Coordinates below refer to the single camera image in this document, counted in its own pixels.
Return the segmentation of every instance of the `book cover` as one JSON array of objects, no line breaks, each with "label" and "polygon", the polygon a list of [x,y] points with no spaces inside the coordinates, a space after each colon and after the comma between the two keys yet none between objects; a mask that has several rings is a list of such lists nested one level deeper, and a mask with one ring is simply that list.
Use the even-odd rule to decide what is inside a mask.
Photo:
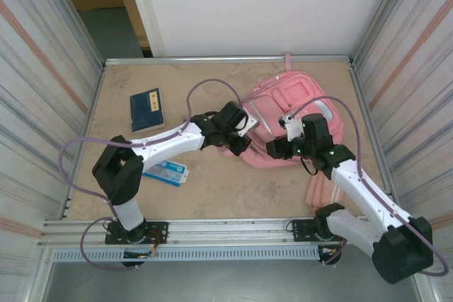
[{"label": "book cover", "polygon": [[130,96],[132,132],[142,132],[165,126],[161,91],[150,91]]}]

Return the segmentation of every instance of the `black cable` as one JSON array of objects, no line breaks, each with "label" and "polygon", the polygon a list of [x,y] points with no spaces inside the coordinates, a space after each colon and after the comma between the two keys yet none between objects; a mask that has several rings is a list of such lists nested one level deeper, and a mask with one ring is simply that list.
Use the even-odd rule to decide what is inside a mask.
[{"label": "black cable", "polygon": [[302,157],[300,158],[300,161],[301,161],[302,165],[304,166],[304,169],[305,169],[311,176],[316,176],[316,175],[318,175],[318,169],[315,168],[315,169],[314,169],[314,173],[311,173],[310,170],[307,168],[307,166],[306,166],[306,164],[305,164],[305,162],[304,162],[304,159],[303,159]]},{"label": "black cable", "polygon": [[109,221],[108,219],[106,219],[104,222],[102,222],[102,227],[103,227],[105,230],[108,230],[108,227],[105,226],[105,223],[106,223],[106,222],[110,222],[110,223],[111,223],[112,221]]},{"label": "black cable", "polygon": [[293,232],[294,232],[293,230],[291,230],[291,231],[288,230],[288,226],[289,226],[291,223],[292,223],[292,221],[289,221],[288,224],[286,225],[285,230],[286,230],[287,233],[293,233]]}]

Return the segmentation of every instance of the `corrugated metal wall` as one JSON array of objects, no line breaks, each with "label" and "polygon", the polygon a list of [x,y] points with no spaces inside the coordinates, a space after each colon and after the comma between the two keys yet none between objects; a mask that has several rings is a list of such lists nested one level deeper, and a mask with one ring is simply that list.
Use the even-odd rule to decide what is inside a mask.
[{"label": "corrugated metal wall", "polygon": [[0,301],[21,298],[42,223],[58,218],[67,195],[58,150],[83,132],[102,71],[72,10],[0,0]]},{"label": "corrugated metal wall", "polygon": [[[357,59],[402,205],[429,219],[453,267],[453,0],[395,0]],[[438,279],[453,301],[453,274]]]}]

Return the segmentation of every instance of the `white panel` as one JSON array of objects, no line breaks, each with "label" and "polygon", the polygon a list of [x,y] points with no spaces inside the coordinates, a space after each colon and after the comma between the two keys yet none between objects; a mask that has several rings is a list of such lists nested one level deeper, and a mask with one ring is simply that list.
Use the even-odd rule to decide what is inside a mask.
[{"label": "white panel", "polygon": [[[394,194],[433,228],[450,267],[417,283],[423,301],[453,301],[453,0],[393,0],[358,58],[358,78],[394,179]],[[431,272],[441,272],[435,257]]]},{"label": "white panel", "polygon": [[155,57],[350,54],[381,0],[137,0]]},{"label": "white panel", "polygon": [[[67,0],[0,0],[1,302],[31,301],[42,225],[67,196],[58,150],[84,130],[101,76],[76,15]],[[65,153],[68,173],[78,147]]]}]

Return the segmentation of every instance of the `robotic arm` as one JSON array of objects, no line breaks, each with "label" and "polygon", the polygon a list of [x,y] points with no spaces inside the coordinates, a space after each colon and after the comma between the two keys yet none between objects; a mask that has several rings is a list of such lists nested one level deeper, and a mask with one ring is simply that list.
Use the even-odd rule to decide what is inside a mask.
[{"label": "robotic arm", "polygon": [[[187,151],[207,146],[227,147],[234,155],[245,151],[251,140],[246,132],[258,121],[235,102],[228,102],[220,112],[208,112],[190,118],[189,124],[143,139],[127,141],[123,136],[112,139],[124,144],[142,144],[137,148],[107,146],[93,167],[93,175],[110,200],[117,218],[126,231],[129,243],[146,239],[146,220],[135,196],[142,173],[153,165]],[[166,141],[144,146],[150,141]]]},{"label": "robotic arm", "polygon": [[363,170],[362,178],[359,176],[354,154],[346,146],[333,143],[323,115],[311,114],[302,119],[288,115],[282,117],[280,124],[287,130],[287,136],[267,143],[268,154],[273,158],[309,159],[315,169],[343,188],[368,218],[361,221],[338,203],[320,208],[315,224],[322,238],[337,235],[350,240],[372,258],[378,273],[392,284],[432,265],[432,251],[395,215],[432,243],[429,222],[423,217],[414,219],[398,207]]},{"label": "robotic arm", "polygon": [[[320,208],[314,219],[316,232],[322,238],[329,239],[337,235],[350,240],[372,258],[378,273],[389,283],[401,281],[432,265],[431,250],[394,214],[398,214],[432,242],[430,224],[423,217],[414,219],[398,207],[362,171],[362,178],[379,199],[368,190],[357,174],[354,154],[346,146],[333,143],[323,115],[312,114],[302,119],[288,115],[282,117],[280,124],[287,130],[287,136],[269,142],[268,154],[273,158],[300,156],[302,160],[309,159],[317,170],[349,194],[369,220],[361,221],[340,204],[330,204]],[[256,118],[235,102],[229,102],[220,112],[196,115],[191,117],[187,125],[153,137],[131,141],[126,141],[122,136],[112,139],[120,143],[142,145],[131,149],[107,146],[93,168],[94,177],[117,214],[124,239],[128,243],[143,243],[147,239],[147,222],[135,199],[143,172],[180,153],[211,145],[227,147],[239,156],[251,142],[246,132],[257,125]],[[156,140],[160,142],[145,146]],[[389,211],[382,202],[393,211]]]}]

